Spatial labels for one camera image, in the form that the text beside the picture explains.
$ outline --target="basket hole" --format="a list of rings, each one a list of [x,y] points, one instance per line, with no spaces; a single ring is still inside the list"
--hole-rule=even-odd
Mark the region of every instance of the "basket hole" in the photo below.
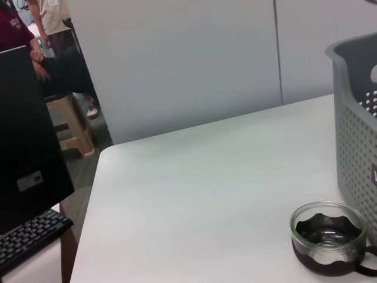
[[[371,72],[371,80],[374,83],[377,83],[377,65],[373,67],[373,70]]]

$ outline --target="gray plastic basket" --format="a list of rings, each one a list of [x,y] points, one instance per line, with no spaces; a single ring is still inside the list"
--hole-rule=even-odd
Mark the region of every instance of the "gray plastic basket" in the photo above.
[[[348,204],[368,220],[377,245],[377,34],[335,43],[333,60],[338,186]]]

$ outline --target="maroon shirt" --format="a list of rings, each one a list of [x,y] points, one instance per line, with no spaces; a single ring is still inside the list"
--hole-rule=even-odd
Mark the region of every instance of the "maroon shirt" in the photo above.
[[[0,9],[0,52],[23,45],[26,45],[30,51],[30,40],[33,38],[34,35],[22,22],[17,12],[12,10],[7,13]]]

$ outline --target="beige stool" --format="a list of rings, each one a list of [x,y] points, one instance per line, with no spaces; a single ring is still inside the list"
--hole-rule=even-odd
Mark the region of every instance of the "beige stool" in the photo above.
[[[72,93],[46,97],[45,101],[49,110],[58,110],[67,119],[68,123],[55,126],[55,131],[69,129],[72,133],[70,139],[59,141],[62,150],[78,149],[82,157],[92,156],[95,153],[92,128]]]

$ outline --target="person's hand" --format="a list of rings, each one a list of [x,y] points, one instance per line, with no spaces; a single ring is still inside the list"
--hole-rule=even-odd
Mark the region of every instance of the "person's hand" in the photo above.
[[[30,57],[31,60],[38,63],[41,63],[45,58],[43,57],[42,51],[40,49],[33,49],[32,51],[30,51]]]
[[[51,42],[49,41],[49,37],[46,33],[41,34],[42,44],[44,48],[51,48]]]
[[[42,79],[43,82],[48,81],[50,79],[50,76],[47,73],[47,71],[44,69],[44,67],[42,67],[37,62],[32,61],[32,63],[33,63],[33,67],[34,67],[35,73],[37,74],[38,79],[39,78]]]

